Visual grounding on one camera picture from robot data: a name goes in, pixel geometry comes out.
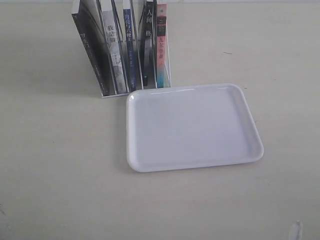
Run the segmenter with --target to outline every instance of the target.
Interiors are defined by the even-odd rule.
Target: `white plastic object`
[[[126,103],[127,162],[138,172],[249,163],[264,148],[234,84],[138,90]]]

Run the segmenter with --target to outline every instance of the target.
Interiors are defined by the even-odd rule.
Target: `white tray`
[[[127,161],[138,172],[249,163],[264,148],[233,84],[138,90],[126,103]]]

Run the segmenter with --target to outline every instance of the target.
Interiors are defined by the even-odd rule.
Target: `book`
[[[100,0],[100,7],[105,39],[113,66],[113,77],[116,82],[115,90],[117,94],[124,94],[128,92],[128,88],[122,46],[119,36],[117,10],[111,0]]]
[[[130,0],[123,0],[123,19],[125,28],[125,39],[126,39],[126,51],[128,58],[128,79],[130,85],[130,91],[133,92],[137,89],[137,72],[136,72],[136,57],[134,52],[134,41],[133,41],[133,28],[132,28],[132,14]]]
[[[166,24],[167,4],[156,6],[156,84],[163,88],[165,83],[165,59],[166,59]]]
[[[142,38],[141,38],[141,63],[143,85],[148,85],[148,79],[152,77],[152,49],[153,49],[153,17],[154,17],[154,1],[147,0],[145,3]]]
[[[101,94],[108,96],[110,63],[95,1],[74,0],[71,15],[98,80]]]

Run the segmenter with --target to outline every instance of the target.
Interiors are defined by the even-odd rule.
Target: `blue book spine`
[[[129,79],[131,92],[136,90],[137,85],[137,73],[136,73],[136,59],[134,52],[133,42],[133,31],[132,31],[132,17],[130,9],[123,9],[123,18],[125,26],[125,39],[126,39],[126,50],[128,54],[129,62]]]

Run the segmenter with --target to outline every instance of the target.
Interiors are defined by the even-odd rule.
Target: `table surface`
[[[30,240],[320,237],[320,3],[170,4],[172,85],[240,86],[262,160],[137,173],[71,4],[0,6],[0,208]]]

